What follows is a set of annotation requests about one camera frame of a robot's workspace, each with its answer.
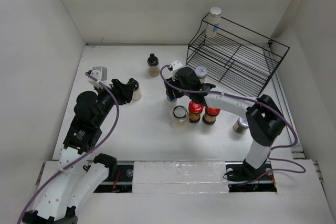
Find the blue-label silver-lid jar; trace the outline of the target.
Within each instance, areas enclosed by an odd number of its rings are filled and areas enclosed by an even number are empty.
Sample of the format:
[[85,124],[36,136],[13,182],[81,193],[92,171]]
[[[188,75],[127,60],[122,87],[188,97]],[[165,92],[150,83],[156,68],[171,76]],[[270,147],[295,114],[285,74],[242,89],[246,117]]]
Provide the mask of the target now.
[[170,97],[167,97],[166,100],[169,103],[175,103],[177,101],[177,99],[171,99]]

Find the white bottle black cap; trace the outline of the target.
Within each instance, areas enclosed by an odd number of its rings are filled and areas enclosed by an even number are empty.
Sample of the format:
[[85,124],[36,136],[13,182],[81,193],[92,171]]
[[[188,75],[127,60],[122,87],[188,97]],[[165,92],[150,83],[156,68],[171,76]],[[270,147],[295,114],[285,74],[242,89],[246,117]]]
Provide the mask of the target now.
[[133,78],[130,78],[128,83],[134,85],[132,100],[133,101],[139,101],[142,98],[142,93],[141,93],[141,89],[140,89],[140,85],[139,85],[138,81],[136,81]]

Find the clear jar silver lid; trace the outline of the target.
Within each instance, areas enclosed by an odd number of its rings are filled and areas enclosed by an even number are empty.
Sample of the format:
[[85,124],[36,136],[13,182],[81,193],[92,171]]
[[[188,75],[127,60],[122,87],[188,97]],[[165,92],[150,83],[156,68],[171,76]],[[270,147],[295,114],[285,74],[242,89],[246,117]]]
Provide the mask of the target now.
[[186,127],[188,125],[188,111],[186,107],[178,105],[172,110],[172,126],[175,129]]

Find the red-lid sauce jar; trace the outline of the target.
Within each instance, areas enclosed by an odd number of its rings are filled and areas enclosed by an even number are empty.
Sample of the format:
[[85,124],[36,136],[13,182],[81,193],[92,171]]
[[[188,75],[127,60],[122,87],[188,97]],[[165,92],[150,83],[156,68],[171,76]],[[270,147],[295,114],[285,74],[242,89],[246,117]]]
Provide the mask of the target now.
[[201,115],[203,112],[204,106],[201,104],[197,104],[193,101],[190,101],[188,105],[188,116],[190,123],[197,123],[201,119]]
[[216,118],[220,113],[220,109],[206,107],[205,113],[203,115],[202,121],[207,125],[212,125],[216,122]]

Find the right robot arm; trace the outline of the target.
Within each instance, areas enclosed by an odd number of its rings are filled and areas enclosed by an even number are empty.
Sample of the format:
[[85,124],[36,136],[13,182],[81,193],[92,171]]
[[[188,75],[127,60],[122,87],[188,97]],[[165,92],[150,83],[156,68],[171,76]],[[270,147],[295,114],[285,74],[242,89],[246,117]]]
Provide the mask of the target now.
[[253,181],[262,176],[275,139],[286,126],[286,120],[268,95],[259,98],[240,97],[202,83],[190,67],[174,62],[162,69],[171,71],[172,76],[164,79],[166,94],[170,100],[187,96],[196,104],[207,109],[219,109],[237,115],[247,121],[253,138],[250,150],[242,165],[226,173],[233,182]]

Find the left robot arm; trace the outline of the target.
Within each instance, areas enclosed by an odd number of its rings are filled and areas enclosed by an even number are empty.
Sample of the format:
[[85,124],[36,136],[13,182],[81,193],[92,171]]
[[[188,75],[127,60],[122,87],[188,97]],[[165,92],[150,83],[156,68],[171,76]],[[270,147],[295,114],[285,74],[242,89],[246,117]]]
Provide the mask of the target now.
[[32,210],[24,208],[18,223],[77,223],[77,214],[90,195],[104,180],[117,175],[117,159],[98,154],[93,164],[87,158],[104,140],[100,140],[101,126],[113,107],[130,103],[139,83],[133,78],[126,84],[113,79],[105,84],[96,78],[91,81],[94,91],[85,91],[76,98],[75,116],[63,141],[57,171],[35,192],[27,203],[32,204],[46,189],[41,202]]

